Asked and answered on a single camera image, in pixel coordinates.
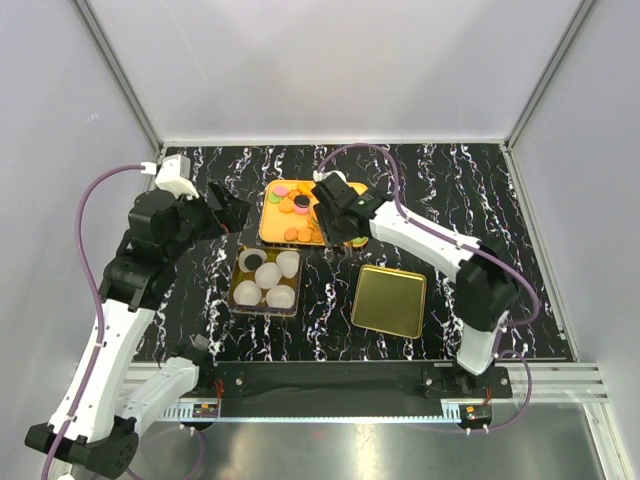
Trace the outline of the orange swirl cookie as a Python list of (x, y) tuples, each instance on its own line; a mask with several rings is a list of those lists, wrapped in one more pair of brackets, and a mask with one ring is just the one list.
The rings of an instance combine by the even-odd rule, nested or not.
[(313, 229), (311, 231), (311, 240), (314, 243), (322, 243), (323, 242), (323, 235), (319, 230)]

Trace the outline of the plain orange round cookie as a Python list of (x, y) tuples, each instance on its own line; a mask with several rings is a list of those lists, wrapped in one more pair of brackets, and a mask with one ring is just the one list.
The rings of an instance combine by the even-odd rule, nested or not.
[(298, 230), (296, 228), (289, 228), (284, 232), (284, 240), (286, 242), (294, 242), (298, 237)]

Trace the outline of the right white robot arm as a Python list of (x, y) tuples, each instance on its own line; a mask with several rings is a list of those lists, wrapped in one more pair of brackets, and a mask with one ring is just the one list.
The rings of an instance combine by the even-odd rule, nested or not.
[(374, 188), (359, 193), (336, 172), (316, 175), (311, 192), (327, 243), (375, 239), (428, 263), (454, 283), (454, 312), (463, 322), (454, 384), (470, 397), (486, 389), (499, 324), (518, 293), (514, 274), (500, 264), (497, 251), (416, 215)]

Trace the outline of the black sandwich cookie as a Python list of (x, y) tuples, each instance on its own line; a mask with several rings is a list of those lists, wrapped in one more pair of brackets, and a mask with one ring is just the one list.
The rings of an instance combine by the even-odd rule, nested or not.
[(247, 271), (255, 271), (264, 263), (263, 258), (255, 253), (247, 255), (244, 259), (244, 266)]

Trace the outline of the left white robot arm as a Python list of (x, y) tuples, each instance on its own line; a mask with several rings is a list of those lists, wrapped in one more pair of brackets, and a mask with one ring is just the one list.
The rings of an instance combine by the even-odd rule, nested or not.
[(176, 279), (178, 260), (202, 240), (244, 229), (250, 203), (218, 182), (208, 188), (205, 196), (156, 188), (135, 199), (114, 259), (101, 282), (91, 284), (96, 320), (72, 383), (50, 419), (29, 428), (27, 447), (116, 479), (168, 407), (217, 386), (212, 354), (183, 345), (125, 401), (119, 399), (140, 339)]

